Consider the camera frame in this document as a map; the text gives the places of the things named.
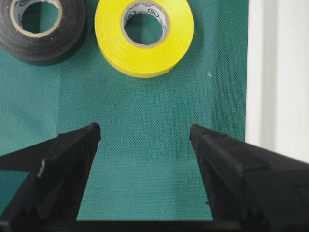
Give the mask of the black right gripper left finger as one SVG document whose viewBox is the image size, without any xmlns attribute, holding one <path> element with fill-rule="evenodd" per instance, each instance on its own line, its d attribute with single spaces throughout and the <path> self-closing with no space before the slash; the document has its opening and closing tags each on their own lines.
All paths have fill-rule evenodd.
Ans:
<svg viewBox="0 0 309 232">
<path fill-rule="evenodd" d="M 91 123 L 1 156 L 1 231 L 75 222 L 99 142 L 100 126 Z"/>
</svg>

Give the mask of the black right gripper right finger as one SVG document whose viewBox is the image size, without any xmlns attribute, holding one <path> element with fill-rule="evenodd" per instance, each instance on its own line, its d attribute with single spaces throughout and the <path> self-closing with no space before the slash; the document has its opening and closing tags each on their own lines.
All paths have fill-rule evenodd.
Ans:
<svg viewBox="0 0 309 232">
<path fill-rule="evenodd" d="M 194 124 L 192 144 L 215 221 L 309 229 L 309 165 Z"/>
</svg>

